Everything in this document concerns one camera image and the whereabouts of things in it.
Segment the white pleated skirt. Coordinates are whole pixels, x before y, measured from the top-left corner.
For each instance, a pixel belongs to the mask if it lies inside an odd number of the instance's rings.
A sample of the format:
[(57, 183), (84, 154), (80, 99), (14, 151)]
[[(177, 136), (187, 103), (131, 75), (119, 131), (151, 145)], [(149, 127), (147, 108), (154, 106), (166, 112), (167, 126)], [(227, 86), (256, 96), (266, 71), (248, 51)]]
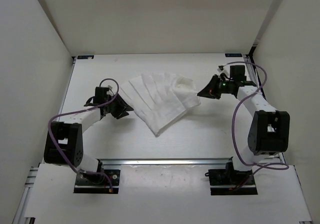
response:
[(120, 85), (120, 95), (158, 137), (201, 104), (190, 78), (173, 73), (142, 73)]

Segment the left blue corner sticker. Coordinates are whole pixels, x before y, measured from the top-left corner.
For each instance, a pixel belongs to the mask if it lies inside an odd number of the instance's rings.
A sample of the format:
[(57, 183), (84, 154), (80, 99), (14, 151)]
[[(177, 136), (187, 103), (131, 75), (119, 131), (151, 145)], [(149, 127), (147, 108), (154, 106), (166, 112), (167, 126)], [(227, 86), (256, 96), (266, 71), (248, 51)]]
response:
[(77, 60), (91, 60), (94, 58), (94, 55), (78, 55)]

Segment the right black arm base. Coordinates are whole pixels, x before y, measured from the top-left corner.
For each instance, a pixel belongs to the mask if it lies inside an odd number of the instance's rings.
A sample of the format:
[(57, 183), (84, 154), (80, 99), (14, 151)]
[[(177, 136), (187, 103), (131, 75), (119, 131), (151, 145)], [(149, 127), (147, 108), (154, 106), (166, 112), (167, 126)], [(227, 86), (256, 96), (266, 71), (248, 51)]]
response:
[(254, 196), (258, 194), (253, 171), (234, 170), (228, 162), (224, 169), (209, 169), (205, 174), (209, 179), (211, 196)]

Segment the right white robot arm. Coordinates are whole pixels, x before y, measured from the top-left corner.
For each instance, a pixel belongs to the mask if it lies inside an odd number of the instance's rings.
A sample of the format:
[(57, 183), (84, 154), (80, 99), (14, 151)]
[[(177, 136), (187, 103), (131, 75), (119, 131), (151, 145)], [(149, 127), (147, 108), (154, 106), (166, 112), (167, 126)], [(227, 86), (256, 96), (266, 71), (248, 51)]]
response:
[[(223, 94), (233, 95), (239, 102), (231, 119), (231, 138), (236, 155), (232, 158), (232, 167), (225, 170), (224, 177), (230, 184), (238, 183), (243, 172), (258, 166), (263, 159), (284, 153), (289, 146), (290, 115), (279, 111), (263, 97), (262, 84), (247, 80), (246, 61), (229, 62), (229, 73), (225, 65), (218, 67), (218, 74), (212, 76), (209, 83), (197, 93), (197, 96), (219, 100)], [(236, 115), (244, 106), (252, 116), (248, 132), (247, 145), (239, 149), (236, 143)]]

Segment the right blue corner sticker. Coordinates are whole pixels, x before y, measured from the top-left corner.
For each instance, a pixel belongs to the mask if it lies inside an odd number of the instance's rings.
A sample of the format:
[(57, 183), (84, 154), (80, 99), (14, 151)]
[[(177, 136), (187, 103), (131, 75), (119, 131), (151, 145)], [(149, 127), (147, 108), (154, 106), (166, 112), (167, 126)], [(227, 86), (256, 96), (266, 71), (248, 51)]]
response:
[(243, 55), (241, 53), (225, 53), (226, 58), (242, 58)]

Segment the blue corner sticker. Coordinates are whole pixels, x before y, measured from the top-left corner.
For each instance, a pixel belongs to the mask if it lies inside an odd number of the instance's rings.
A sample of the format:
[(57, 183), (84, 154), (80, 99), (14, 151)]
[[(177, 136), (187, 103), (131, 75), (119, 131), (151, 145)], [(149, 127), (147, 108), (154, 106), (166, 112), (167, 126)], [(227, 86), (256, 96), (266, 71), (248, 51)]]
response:
[(241, 53), (225, 53), (226, 58), (242, 58), (243, 55)]
[(78, 55), (77, 60), (91, 60), (94, 58), (94, 55)]

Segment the aluminium table edge rail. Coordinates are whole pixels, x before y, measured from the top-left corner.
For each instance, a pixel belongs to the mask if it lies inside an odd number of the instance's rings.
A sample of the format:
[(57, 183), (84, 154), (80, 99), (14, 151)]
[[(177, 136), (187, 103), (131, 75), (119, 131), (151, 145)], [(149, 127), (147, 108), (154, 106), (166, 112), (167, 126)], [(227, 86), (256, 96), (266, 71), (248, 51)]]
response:
[(228, 158), (102, 159), (104, 165), (224, 165)]

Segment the white foam front board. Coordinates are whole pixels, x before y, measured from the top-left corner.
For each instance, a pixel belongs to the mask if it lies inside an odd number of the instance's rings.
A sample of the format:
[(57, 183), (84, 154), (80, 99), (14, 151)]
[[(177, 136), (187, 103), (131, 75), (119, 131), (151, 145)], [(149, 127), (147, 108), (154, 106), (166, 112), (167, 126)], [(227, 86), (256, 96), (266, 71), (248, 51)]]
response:
[(206, 166), (129, 166), (117, 194), (74, 193), (67, 167), (40, 165), (25, 210), (37, 224), (298, 224), (311, 221), (293, 167), (261, 170), (256, 195), (212, 196)]

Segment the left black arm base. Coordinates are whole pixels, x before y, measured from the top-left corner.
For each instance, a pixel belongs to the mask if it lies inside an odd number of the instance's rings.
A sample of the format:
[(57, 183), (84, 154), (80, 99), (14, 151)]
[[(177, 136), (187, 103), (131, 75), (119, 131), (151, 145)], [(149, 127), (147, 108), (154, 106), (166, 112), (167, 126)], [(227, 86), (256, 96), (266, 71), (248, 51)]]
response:
[(104, 171), (105, 175), (111, 181), (110, 183), (104, 175), (88, 175), (86, 173), (78, 173), (76, 175), (73, 192), (75, 194), (118, 194), (121, 178), (121, 170), (105, 168), (99, 165), (99, 170)]

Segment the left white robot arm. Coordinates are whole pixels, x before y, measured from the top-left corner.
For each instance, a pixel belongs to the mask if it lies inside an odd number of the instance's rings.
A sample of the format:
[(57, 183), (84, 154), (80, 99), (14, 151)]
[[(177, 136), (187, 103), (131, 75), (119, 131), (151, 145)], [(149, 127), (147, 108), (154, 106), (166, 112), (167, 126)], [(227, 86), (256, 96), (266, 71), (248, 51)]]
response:
[(77, 173), (87, 174), (93, 184), (100, 184), (105, 172), (100, 160), (85, 153), (83, 134), (108, 114), (118, 120), (134, 109), (109, 86), (97, 86), (84, 107), (81, 112), (71, 114), (68, 120), (49, 123), (43, 159), (48, 164), (69, 165)]

